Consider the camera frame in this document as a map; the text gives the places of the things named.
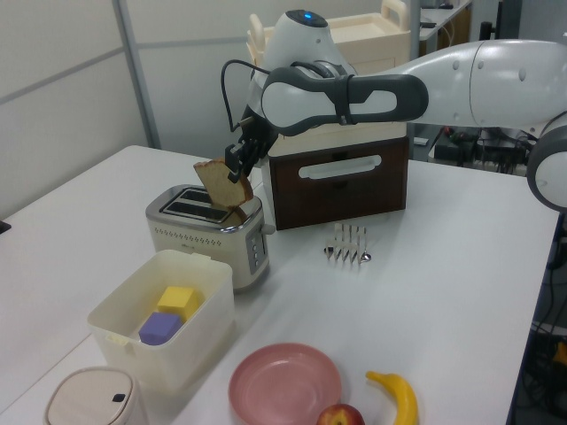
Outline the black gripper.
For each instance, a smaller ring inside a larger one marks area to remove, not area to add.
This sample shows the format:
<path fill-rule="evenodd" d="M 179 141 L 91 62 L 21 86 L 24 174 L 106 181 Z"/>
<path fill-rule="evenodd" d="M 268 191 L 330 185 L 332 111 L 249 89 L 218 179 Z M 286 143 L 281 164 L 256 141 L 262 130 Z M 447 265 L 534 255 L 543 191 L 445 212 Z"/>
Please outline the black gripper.
<path fill-rule="evenodd" d="M 224 162 L 229 169 L 229 180 L 237 183 L 241 174 L 249 176 L 259 159 L 264 158 L 277 139 L 277 132 L 268 121 L 251 115 L 239 121 L 242 135 L 238 144 L 225 149 Z"/>

